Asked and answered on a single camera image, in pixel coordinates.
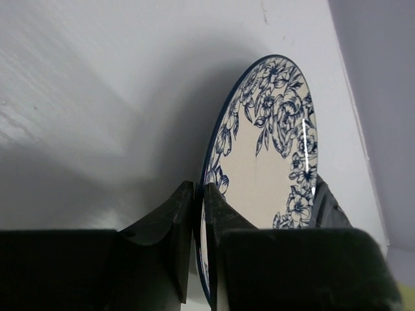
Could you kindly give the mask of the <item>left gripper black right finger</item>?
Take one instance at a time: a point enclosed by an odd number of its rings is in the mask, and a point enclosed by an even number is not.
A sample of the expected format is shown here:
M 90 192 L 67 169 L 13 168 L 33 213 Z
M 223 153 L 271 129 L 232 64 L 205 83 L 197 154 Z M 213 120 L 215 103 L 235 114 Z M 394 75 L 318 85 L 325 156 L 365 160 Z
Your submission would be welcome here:
M 402 310 L 379 246 L 359 229 L 258 229 L 204 189 L 213 310 Z

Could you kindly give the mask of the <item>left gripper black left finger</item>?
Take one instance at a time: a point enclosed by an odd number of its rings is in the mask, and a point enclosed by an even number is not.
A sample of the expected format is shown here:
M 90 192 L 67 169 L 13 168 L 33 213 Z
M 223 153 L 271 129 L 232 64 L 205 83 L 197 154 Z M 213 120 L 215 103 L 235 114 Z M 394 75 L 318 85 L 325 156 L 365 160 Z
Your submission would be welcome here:
M 2 310 L 179 310 L 194 186 L 129 227 L 1 232 Z

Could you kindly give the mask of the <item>dark grey checked cloth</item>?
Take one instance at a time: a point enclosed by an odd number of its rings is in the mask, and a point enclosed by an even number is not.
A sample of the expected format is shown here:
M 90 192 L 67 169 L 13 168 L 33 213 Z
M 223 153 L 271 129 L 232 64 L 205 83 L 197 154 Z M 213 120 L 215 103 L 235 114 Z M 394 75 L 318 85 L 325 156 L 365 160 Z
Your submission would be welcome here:
M 328 184 L 317 175 L 310 228 L 352 228 Z

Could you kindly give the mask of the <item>blue white patterned plate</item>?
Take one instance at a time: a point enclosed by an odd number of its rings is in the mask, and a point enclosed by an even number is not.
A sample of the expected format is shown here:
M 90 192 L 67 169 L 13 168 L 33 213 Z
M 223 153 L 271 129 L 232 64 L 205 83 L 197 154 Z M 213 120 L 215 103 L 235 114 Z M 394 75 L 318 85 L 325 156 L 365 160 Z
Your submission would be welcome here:
M 258 229 L 313 229 L 317 167 L 316 118 L 303 73 L 284 56 L 259 59 L 220 113 L 198 186 L 198 269 L 209 304 L 205 187 L 214 184 Z

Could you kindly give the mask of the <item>pale yellow cup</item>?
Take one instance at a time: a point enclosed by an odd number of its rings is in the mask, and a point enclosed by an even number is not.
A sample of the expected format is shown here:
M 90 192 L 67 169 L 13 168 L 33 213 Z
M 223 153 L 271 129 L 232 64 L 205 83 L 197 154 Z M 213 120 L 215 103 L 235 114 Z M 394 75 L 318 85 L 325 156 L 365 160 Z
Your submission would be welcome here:
M 399 282 L 399 292 L 401 294 L 405 311 L 415 311 L 415 288 Z

